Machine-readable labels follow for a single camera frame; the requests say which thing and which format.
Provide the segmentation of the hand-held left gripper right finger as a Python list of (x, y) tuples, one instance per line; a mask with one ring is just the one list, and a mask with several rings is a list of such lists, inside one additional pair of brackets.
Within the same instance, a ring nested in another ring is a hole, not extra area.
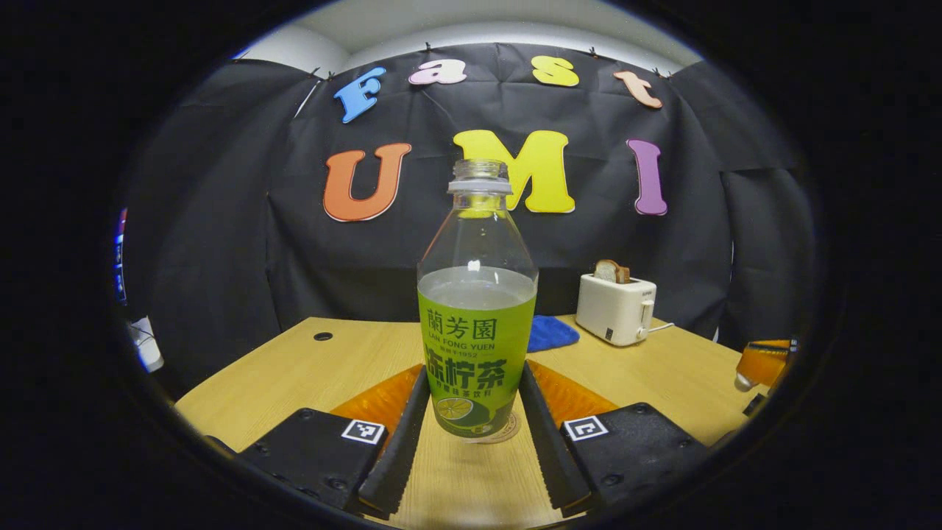
[(563, 517), (639, 506), (709, 455), (649, 403), (616, 406), (534, 360), (519, 393), (550, 503)]

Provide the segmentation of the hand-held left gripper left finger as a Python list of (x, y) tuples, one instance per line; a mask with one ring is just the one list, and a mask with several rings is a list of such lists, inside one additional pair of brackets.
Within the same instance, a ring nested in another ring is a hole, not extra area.
[(428, 397), (417, 364), (332, 411), (297, 409), (239, 456), (290, 490), (387, 520), (403, 499)]

